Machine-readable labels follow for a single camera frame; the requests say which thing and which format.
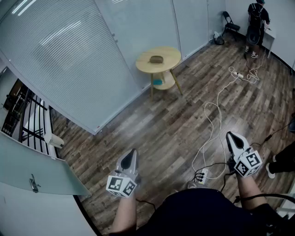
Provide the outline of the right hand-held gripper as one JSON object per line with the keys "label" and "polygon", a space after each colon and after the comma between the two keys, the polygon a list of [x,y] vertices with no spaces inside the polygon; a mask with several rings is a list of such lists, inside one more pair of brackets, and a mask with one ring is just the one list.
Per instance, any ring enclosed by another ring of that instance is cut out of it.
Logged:
{"label": "right hand-held gripper", "polygon": [[247,139],[235,132],[227,132],[226,141],[231,154],[227,164],[231,172],[242,177],[253,175],[262,165],[258,151],[249,148]]}

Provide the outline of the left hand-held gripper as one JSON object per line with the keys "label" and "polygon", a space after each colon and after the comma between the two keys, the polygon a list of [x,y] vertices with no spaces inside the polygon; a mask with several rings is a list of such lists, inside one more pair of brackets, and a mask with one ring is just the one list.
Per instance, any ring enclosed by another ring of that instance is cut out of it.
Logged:
{"label": "left hand-held gripper", "polygon": [[108,176],[106,190],[119,197],[130,198],[141,183],[138,174],[127,175],[125,172],[135,173],[137,170],[138,152],[135,148],[126,151],[117,161],[117,170]]}

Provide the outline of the brown lumpy object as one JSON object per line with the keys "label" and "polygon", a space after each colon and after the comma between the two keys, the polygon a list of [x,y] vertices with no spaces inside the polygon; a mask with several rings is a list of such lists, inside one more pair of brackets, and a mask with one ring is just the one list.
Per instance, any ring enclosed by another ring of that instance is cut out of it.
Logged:
{"label": "brown lumpy object", "polygon": [[153,55],[149,58],[148,62],[151,64],[163,64],[164,58],[159,55]]}

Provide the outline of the person's left forearm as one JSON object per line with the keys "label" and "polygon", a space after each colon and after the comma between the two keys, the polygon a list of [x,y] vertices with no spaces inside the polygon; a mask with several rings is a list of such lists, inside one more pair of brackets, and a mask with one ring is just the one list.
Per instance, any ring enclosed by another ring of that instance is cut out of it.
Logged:
{"label": "person's left forearm", "polygon": [[122,233],[134,228],[137,220],[136,210],[135,194],[132,194],[129,198],[121,198],[110,233]]}

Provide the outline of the person's right forearm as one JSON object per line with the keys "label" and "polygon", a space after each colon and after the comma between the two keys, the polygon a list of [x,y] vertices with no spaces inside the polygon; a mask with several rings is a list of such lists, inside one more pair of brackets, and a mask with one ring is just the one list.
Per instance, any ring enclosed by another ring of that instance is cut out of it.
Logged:
{"label": "person's right forearm", "polygon": [[[237,182],[241,198],[248,198],[262,194],[252,176],[241,177],[240,175],[237,175]],[[247,210],[253,210],[266,203],[267,201],[265,197],[256,197],[251,200],[242,201],[242,207]]]}

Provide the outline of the white appliance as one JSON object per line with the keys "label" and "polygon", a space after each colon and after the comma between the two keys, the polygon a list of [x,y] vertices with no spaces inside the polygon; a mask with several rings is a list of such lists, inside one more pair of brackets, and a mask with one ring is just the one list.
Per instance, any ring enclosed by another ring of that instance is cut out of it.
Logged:
{"label": "white appliance", "polygon": [[47,144],[52,145],[56,148],[62,148],[64,146],[64,141],[56,136],[52,131],[51,119],[50,119],[50,110],[47,109],[45,112],[45,135],[44,140]]}

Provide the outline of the person's dark shirt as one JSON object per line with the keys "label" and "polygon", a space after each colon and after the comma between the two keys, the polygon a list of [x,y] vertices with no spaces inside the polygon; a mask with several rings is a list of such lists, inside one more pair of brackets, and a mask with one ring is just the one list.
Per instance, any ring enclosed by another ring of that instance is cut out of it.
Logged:
{"label": "person's dark shirt", "polygon": [[167,197],[134,236],[295,236],[295,220],[268,204],[247,210],[213,189],[188,189]]}

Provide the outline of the frosted glass door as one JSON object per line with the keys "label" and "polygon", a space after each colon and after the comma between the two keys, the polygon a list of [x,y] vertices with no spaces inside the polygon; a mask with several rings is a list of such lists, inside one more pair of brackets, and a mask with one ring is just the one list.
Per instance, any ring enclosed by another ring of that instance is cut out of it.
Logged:
{"label": "frosted glass door", "polygon": [[39,193],[90,195],[68,164],[34,150],[0,131],[0,182],[32,191],[31,174]]}

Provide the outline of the bag on floor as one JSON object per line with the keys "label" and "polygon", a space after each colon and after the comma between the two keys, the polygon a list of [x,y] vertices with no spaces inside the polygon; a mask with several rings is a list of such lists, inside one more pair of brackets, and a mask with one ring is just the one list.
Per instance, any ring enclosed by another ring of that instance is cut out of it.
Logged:
{"label": "bag on floor", "polygon": [[216,45],[224,45],[225,44],[223,37],[216,31],[213,34],[213,41]]}

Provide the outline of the black metal railing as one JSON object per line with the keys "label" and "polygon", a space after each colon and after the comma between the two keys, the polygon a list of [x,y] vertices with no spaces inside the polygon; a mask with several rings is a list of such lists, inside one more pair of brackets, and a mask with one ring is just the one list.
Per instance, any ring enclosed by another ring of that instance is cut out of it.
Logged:
{"label": "black metal railing", "polygon": [[45,134],[51,132],[51,108],[46,102],[23,86],[16,98],[8,96],[10,105],[0,130],[20,143],[50,154]]}

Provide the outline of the round wooden side table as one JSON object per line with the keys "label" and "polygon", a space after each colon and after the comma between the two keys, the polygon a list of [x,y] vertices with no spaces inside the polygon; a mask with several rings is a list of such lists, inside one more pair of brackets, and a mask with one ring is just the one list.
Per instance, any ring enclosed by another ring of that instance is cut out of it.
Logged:
{"label": "round wooden side table", "polygon": [[[151,64],[149,58],[159,55],[164,58],[163,64]],[[151,78],[151,99],[153,90],[168,90],[177,85],[182,94],[181,87],[173,73],[173,69],[181,62],[181,52],[173,47],[155,47],[143,52],[136,60],[136,67],[139,71],[150,75]],[[161,79],[162,85],[153,85],[154,79]]]}

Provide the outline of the black folding chair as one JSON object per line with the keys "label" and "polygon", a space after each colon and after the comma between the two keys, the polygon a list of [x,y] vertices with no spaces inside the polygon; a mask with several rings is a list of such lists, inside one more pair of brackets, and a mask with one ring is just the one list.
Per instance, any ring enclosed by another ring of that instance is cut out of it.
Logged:
{"label": "black folding chair", "polygon": [[224,16],[224,18],[226,20],[226,24],[225,24],[222,36],[224,36],[224,33],[227,30],[230,30],[234,40],[236,41],[236,33],[238,33],[238,31],[240,30],[241,27],[239,25],[236,25],[236,24],[233,23],[230,15],[229,15],[229,13],[227,11],[223,11],[223,16]]}

